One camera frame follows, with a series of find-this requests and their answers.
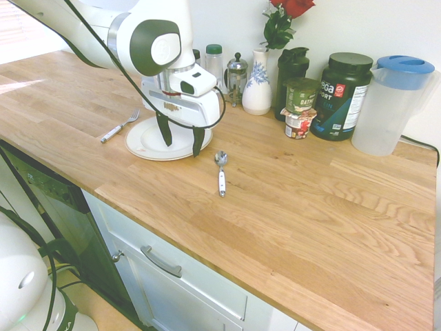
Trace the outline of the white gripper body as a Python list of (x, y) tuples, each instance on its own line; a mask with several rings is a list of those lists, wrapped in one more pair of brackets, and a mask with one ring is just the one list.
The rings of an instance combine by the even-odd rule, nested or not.
[(141, 77), (141, 91), (149, 99), (143, 102), (147, 109), (160, 110), (173, 120), (198, 127), (209, 126), (220, 118), (215, 86), (216, 77), (196, 63)]

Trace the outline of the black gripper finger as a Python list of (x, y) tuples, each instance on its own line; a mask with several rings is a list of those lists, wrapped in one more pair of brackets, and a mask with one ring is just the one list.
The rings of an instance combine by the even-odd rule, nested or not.
[(192, 146), (193, 157), (197, 157), (200, 154), (202, 144), (205, 138), (205, 129), (193, 126), (192, 133), (194, 137), (194, 142)]
[(172, 133), (169, 126), (169, 117), (162, 112), (156, 112), (156, 121), (160, 130), (161, 136), (167, 147), (172, 144)]

